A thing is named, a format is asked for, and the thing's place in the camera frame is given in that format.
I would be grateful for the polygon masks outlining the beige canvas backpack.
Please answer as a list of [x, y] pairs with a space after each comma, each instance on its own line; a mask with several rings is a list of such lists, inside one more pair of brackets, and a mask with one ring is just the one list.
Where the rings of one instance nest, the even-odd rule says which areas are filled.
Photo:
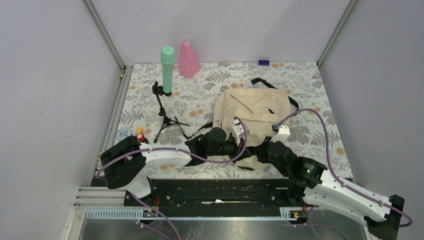
[[249, 134], [246, 150], [234, 164], [253, 171], [268, 166], [266, 162], [261, 162], [259, 146], [274, 133], [273, 126], [291, 114], [291, 107], [299, 110], [300, 106], [285, 91], [262, 78], [255, 78], [251, 83], [263, 83], [265, 88], [226, 89], [214, 103], [212, 122], [202, 125], [201, 129], [221, 128], [228, 139], [233, 134], [234, 117], [240, 118]]

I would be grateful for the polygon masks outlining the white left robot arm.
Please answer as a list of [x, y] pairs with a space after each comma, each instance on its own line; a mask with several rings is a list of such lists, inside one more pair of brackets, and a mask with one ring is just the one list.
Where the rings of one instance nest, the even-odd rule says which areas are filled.
[[228, 163], [239, 160], [246, 150], [249, 129], [235, 117], [229, 138], [219, 127], [182, 144], [159, 145], [139, 142], [128, 136], [100, 155], [101, 169], [96, 177], [105, 180], [111, 190], [126, 190], [135, 195], [144, 206], [152, 204], [155, 192], [150, 178], [142, 173], [144, 168], [175, 165], [197, 166], [209, 163], [209, 156], [228, 156]]

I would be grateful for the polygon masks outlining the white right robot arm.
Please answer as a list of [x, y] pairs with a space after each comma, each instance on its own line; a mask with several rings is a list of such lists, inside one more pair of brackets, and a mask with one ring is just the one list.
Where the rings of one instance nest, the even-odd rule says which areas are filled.
[[289, 135], [285, 125], [255, 126], [247, 145], [259, 162], [273, 165], [289, 179], [286, 198], [291, 205], [319, 206], [360, 223], [381, 240], [397, 239], [404, 198], [374, 193], [335, 175], [329, 166], [296, 155], [284, 144]]

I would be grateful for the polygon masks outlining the small blue block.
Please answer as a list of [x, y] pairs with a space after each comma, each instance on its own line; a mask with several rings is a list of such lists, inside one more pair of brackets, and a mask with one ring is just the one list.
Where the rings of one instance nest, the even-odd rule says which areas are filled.
[[258, 65], [259, 66], [269, 66], [270, 61], [269, 60], [258, 60]]

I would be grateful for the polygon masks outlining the black mini tripod stand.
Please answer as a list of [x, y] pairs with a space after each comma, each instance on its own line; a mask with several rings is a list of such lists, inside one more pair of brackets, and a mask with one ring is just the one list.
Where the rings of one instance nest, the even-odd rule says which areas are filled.
[[190, 127], [189, 124], [182, 123], [182, 122], [178, 121], [178, 119], [176, 117], [175, 117], [175, 119], [171, 119], [170, 117], [167, 116], [166, 110], [163, 107], [162, 101], [160, 99], [160, 96], [164, 95], [165, 93], [163, 91], [163, 87], [159, 86], [159, 83], [157, 81], [155, 81], [155, 83], [152, 86], [152, 93], [156, 96], [156, 99], [157, 99], [158, 104], [159, 104], [158, 115], [163, 118], [162, 125], [161, 125], [156, 137], [153, 140], [154, 143], [158, 142], [158, 138], [159, 138], [162, 130], [164, 130], [167, 127], [170, 127], [170, 126], [173, 126], [173, 125], [179, 125], [179, 126], [183, 125], [183, 126]]

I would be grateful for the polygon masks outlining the pink plastic cone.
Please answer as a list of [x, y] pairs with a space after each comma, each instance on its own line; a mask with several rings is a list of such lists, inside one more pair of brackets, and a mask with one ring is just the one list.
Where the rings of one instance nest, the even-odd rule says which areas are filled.
[[193, 78], [200, 70], [201, 64], [189, 41], [184, 41], [180, 46], [179, 73], [187, 79]]

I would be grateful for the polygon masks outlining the mint green microphone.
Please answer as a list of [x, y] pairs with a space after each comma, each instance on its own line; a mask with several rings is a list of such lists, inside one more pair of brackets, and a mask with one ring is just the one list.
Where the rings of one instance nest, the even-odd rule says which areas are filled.
[[175, 50], [172, 46], [161, 49], [160, 61], [162, 65], [162, 89], [165, 96], [172, 95], [173, 67], [176, 61]]

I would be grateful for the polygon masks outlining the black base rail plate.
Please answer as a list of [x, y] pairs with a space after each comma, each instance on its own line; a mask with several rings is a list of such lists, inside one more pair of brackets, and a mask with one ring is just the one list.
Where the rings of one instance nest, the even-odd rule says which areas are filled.
[[142, 199], [168, 218], [279, 217], [280, 208], [312, 207], [287, 195], [285, 178], [152, 179], [150, 195]]

